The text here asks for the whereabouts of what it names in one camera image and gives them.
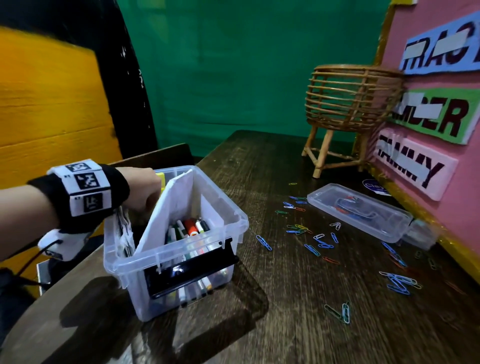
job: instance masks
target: dark wood tabletop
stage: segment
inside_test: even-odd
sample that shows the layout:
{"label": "dark wood tabletop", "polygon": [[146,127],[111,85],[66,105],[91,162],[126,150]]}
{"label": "dark wood tabletop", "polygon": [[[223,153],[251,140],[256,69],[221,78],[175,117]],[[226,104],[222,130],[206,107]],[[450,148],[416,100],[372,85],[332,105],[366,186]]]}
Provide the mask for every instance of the dark wood tabletop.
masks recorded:
{"label": "dark wood tabletop", "polygon": [[[6,339],[0,363],[480,363],[480,290],[438,245],[414,257],[394,246],[413,271],[400,270],[381,242],[311,205],[276,214],[289,195],[335,182],[399,206],[367,190],[371,178],[355,168],[326,170],[300,156],[306,138],[238,131],[198,166],[248,215],[232,281],[150,322],[140,322],[128,293],[103,268],[100,248],[54,285],[21,317]],[[300,224],[335,232],[328,252],[335,265],[309,252],[309,234],[286,233]],[[273,250],[256,239],[259,234]],[[416,278],[411,296],[389,290],[386,271]],[[450,288],[453,282],[465,294]],[[346,325],[324,310],[351,302]]]}

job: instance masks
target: rattan stand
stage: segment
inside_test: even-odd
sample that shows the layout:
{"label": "rattan stand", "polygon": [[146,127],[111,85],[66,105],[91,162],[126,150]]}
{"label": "rattan stand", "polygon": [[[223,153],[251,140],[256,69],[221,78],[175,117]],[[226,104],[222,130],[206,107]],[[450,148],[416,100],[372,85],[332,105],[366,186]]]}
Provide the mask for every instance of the rattan stand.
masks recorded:
{"label": "rattan stand", "polygon": [[[370,132],[380,126],[403,91],[401,71],[376,66],[318,66],[312,73],[306,97],[307,122],[312,126],[302,156],[315,165],[314,178],[324,169],[358,166],[363,170]],[[327,130],[322,147],[313,148],[318,128]],[[359,133],[358,159],[329,151],[334,131]],[[346,162],[325,164],[327,155]]]}
{"label": "rattan stand", "polygon": [[[330,142],[332,141],[333,132],[334,132],[331,129],[327,130],[324,137],[324,141],[322,143],[322,147],[320,149],[312,148],[312,142],[315,140],[315,136],[317,135],[317,130],[318,130],[317,126],[312,126],[312,129],[310,130],[310,135],[308,136],[308,139],[307,139],[307,143],[305,144],[305,147],[303,147],[303,152],[301,154],[303,157],[308,155],[312,160],[313,164],[315,165],[315,170],[313,171],[313,178],[320,178],[320,173],[322,173],[323,170],[328,168],[358,166],[359,172],[363,171],[365,157],[367,154],[368,133],[359,134],[359,139],[360,139],[359,159],[355,159],[352,156],[345,156],[343,154],[330,152],[328,150],[330,148]],[[314,151],[318,152],[318,158],[315,158],[315,155],[313,154]],[[327,156],[339,157],[339,158],[348,160],[348,162],[325,164],[325,160]]]}

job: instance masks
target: blue name sign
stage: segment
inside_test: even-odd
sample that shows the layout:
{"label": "blue name sign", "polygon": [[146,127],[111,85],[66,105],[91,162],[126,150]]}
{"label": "blue name sign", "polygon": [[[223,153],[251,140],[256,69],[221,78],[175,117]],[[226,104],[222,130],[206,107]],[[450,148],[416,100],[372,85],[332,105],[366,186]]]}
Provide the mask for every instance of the blue name sign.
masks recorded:
{"label": "blue name sign", "polygon": [[405,74],[480,70],[480,11],[410,38],[400,69]]}

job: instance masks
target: green curtain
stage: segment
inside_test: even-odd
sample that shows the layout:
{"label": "green curtain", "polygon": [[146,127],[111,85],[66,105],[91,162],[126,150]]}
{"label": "green curtain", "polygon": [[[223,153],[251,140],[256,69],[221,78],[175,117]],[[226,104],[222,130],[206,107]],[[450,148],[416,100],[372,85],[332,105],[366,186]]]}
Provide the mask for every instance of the green curtain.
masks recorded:
{"label": "green curtain", "polygon": [[202,157],[238,129],[306,138],[314,67],[371,64],[389,1],[118,0],[159,145]]}

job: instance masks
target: forearm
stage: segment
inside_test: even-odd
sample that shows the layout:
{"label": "forearm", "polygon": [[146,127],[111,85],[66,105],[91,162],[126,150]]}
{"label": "forearm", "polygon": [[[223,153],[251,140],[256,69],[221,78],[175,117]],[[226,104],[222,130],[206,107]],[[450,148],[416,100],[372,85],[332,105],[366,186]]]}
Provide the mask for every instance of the forearm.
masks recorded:
{"label": "forearm", "polygon": [[0,190],[0,261],[58,227],[49,199],[33,186]]}

